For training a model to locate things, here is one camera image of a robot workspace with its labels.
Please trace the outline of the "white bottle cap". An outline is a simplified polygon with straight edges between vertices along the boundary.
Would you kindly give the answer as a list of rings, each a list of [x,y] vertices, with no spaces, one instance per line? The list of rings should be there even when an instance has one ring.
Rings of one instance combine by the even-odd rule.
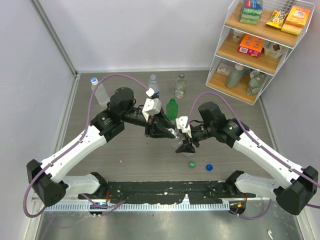
[[[175,137],[177,136],[177,132],[173,128],[169,128],[168,131]]]

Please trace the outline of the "pepsi bottle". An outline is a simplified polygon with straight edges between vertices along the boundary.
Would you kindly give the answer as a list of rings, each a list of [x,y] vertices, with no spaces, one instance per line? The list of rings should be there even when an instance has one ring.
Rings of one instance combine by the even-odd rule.
[[[149,77],[148,87],[153,89],[154,94],[158,98],[159,97],[159,87],[158,87],[158,82],[157,82],[157,76],[155,74],[152,74]]]

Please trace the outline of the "clear plastic bottle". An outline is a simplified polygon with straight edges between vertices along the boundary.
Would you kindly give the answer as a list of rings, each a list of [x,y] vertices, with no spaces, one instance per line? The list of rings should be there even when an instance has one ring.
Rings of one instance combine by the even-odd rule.
[[[171,141],[171,145],[175,151],[183,144],[183,140],[185,139],[185,137],[182,134],[180,134],[177,131],[176,133],[177,133],[177,136],[175,136],[175,138]]]

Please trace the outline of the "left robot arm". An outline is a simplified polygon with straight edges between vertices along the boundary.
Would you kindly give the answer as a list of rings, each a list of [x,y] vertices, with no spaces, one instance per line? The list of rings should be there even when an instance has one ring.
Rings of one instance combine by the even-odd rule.
[[[128,87],[117,89],[107,109],[90,121],[85,130],[54,155],[27,164],[28,181],[46,207],[64,197],[86,194],[95,199],[107,195],[108,183],[97,172],[85,176],[68,176],[68,172],[91,152],[110,142],[125,129],[125,123],[145,128],[150,138],[174,139],[174,124],[166,117],[162,103],[154,95],[143,108],[135,107],[134,92]]]

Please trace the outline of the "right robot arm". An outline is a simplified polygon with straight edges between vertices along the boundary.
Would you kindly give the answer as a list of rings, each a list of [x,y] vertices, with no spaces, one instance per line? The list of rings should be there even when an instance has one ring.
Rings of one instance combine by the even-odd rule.
[[[227,119],[219,106],[203,103],[198,111],[202,117],[197,126],[190,126],[188,117],[176,118],[176,131],[185,134],[177,153],[194,153],[199,142],[215,138],[218,142],[246,155],[271,175],[271,179],[254,177],[243,171],[235,171],[234,178],[226,184],[226,193],[233,198],[242,193],[272,199],[286,212],[299,215],[317,193],[318,171],[292,162],[265,144],[237,119]]]

